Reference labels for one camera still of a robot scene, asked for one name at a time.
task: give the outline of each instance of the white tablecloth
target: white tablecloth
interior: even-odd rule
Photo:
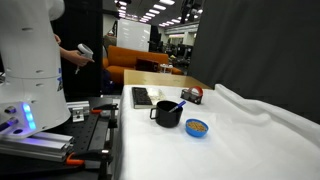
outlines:
[[[222,85],[204,90],[201,105],[187,101],[180,123],[164,128],[149,109],[133,109],[130,85],[120,104],[121,180],[319,180],[320,126]],[[161,89],[181,102],[184,88]],[[196,118],[209,126],[203,138],[185,132]]]

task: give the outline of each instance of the wooden table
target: wooden table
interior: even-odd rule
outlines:
[[[203,89],[212,89],[190,76],[172,75],[164,73],[153,73],[136,70],[124,71],[124,85],[157,85],[173,87],[200,86]]]

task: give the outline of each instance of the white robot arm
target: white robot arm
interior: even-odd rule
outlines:
[[[6,73],[0,85],[0,139],[22,139],[70,117],[50,24],[63,12],[63,0],[0,1],[0,52]]]

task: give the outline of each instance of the black wall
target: black wall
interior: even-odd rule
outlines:
[[[88,63],[75,75],[76,66],[62,60],[62,77],[67,96],[98,96],[101,90],[102,66],[102,0],[65,0],[65,12],[52,22],[53,31],[61,38],[61,47],[77,49],[86,44],[95,63]]]
[[[207,0],[189,75],[320,123],[320,2]]]

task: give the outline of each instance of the person's hand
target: person's hand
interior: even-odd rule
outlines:
[[[61,39],[58,35],[54,34],[54,39],[57,41],[57,43],[60,45]]]
[[[81,56],[81,53],[77,50],[68,51],[60,48],[60,52],[63,58],[80,67],[87,65],[88,62],[94,62],[93,59]]]

